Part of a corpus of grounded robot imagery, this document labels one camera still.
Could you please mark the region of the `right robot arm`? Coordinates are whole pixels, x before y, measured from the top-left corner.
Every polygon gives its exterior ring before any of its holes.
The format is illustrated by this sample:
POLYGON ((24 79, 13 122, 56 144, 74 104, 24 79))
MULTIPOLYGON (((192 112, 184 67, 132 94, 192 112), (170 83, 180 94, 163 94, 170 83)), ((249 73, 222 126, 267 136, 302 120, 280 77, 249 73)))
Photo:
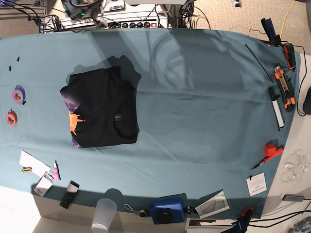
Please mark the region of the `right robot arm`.
POLYGON ((96 28, 107 28, 108 23, 104 19, 106 0, 62 0, 66 15, 72 21, 92 19, 96 28))

